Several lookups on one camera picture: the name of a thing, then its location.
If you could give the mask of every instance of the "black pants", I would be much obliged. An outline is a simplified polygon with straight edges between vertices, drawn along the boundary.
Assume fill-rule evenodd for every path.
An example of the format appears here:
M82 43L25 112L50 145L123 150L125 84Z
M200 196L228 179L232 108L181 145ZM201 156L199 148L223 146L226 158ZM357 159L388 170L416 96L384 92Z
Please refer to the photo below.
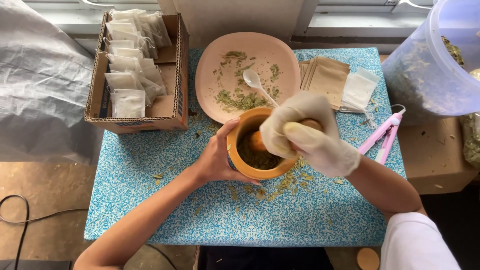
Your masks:
M201 246L198 270L333 270L323 247Z

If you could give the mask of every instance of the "wooden pestle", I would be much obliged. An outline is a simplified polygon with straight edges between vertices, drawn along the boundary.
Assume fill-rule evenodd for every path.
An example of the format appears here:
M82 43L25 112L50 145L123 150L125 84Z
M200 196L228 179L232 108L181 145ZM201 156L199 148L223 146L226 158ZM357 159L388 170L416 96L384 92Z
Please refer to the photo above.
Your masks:
M300 121L300 124L305 125L307 127L314 128L319 131L323 131L322 125L318 123L316 120L313 119L305 119ZM255 131L252 136L250 137L250 149L255 151L266 151L264 143L262 142L262 137L260 135L260 131Z

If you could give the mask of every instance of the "black cable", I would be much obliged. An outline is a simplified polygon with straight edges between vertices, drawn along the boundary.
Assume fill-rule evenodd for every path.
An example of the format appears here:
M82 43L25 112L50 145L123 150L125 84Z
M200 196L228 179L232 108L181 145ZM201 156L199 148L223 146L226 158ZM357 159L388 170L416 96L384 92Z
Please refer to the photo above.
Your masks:
M147 246L153 248L154 250L158 251L165 259L167 259L167 261L170 263L170 265L173 267L173 269L177 270L177 268L175 267L175 265L173 265L173 262L170 260L170 258L168 258L168 256L163 253L160 249L156 248L155 246L151 245L151 244L147 244Z
M23 245L23 243L24 243L25 233L26 233L26 231L27 231L27 226L28 226L28 223L29 223L29 222L39 221L39 220L42 220L42 219L51 217L51 216L56 215L56 214L60 214L60 213L63 213L63 212L67 212L67 211L88 210L88 209L81 209L81 208L68 209L68 210L58 211L58 212L55 212L55 213L53 213L53 214L50 214L50 215L47 215L47 216L44 216L44 217L41 217L41 218L36 218L36 219L29 220L29 217L30 217L30 207L29 207L29 205L28 205L27 199L25 199L25 197L23 197L22 195L13 194L13 195L8 195L8 196L6 196L5 198L3 198L3 199L0 201L0 209L1 209L1 206L3 205L3 203L4 203L8 198L11 198L11 197L19 197L19 198L21 198L21 199L25 202L25 208L26 208L25 221L8 221L8 220L4 219L4 218L1 216L1 214L0 214L0 220L3 220L3 221L6 222L6 223L10 223L10 224L21 224L21 223L25 223L24 231L22 232L22 236L20 237L20 243L18 244L17 257L15 258L15 267L13 268L14 270L17 270L17 269L18 269L18 262L19 262L19 260L20 260L20 252L22 251L22 245Z
M50 214L50 215L47 215L47 216L44 216L44 217L40 217L40 218L36 218L36 219L31 219L29 220L29 217L30 217L30 207L28 205L28 201L25 197L23 197L22 195L17 195L17 194L13 194L13 195L8 195L6 196L5 198L3 198L1 201L0 201L0 209L1 209L1 206L3 205L3 203L11 198L11 197L19 197L21 198L24 202L25 202L25 208L26 208L26 215L25 215L25 220L24 221L8 221L6 219L4 219L1 214L0 214L0 220L6 222L6 223L10 223L10 224L22 224L22 223L25 223L25 226L24 226L24 231L22 232L22 236L20 237L20 243L18 244L18 250L17 250L17 257L15 258L15 267L13 268L13 270L17 270L18 269L18 262L20 260L20 253L22 251L22 245L24 243L24 238L25 238L25 233L27 231L27 226L28 226L28 223L29 222L33 222L33 221L39 221L39 220L42 220L42 219L46 219L46 218L49 218L51 216L54 216L56 214L60 214L60 213L64 213L64 212L68 212L68 211L79 211L79 210L87 210L88 209L84 209L84 208L74 208L74 209L67 209L67 210L62 210L62 211L58 211L58 212L55 212L53 214ZM169 263L170 265L173 267L173 269L177 270L177 268L175 267L175 265L173 265L173 262L170 260L170 258L168 258L168 256L163 253L160 249L156 248L155 246L151 245L151 244L148 244L147 246L155 249L156 251L158 251Z

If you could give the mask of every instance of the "white plastic spoon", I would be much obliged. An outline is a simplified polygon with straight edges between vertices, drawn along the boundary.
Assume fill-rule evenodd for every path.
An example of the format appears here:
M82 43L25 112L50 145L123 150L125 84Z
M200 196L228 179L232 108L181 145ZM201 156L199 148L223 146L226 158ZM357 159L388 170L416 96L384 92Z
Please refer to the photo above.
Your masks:
M243 71L243 79L248 84L248 86L260 89L263 96L266 97L267 100L270 101L270 103L272 103L275 107L279 107L275 100L273 100L273 98L264 90L264 88L262 87L262 83L260 82L260 77L255 71L251 69Z

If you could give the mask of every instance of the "cardboard box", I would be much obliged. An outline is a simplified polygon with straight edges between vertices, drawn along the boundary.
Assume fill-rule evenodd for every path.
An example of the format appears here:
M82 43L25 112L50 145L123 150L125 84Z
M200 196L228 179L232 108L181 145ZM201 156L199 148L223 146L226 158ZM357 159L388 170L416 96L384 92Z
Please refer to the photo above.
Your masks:
M407 179L419 194L461 191L479 173L463 156L457 117L415 127L401 126L397 134Z
M188 129L188 32L181 15L163 15L173 46L159 48L154 62L162 71L167 86L167 96L157 97L151 107L145 109L143 118L112 118L110 92L105 73L109 72L108 47L103 38L108 30L105 22L111 20L104 12L97 54L95 56L92 83L85 107L85 121L117 134L150 130Z

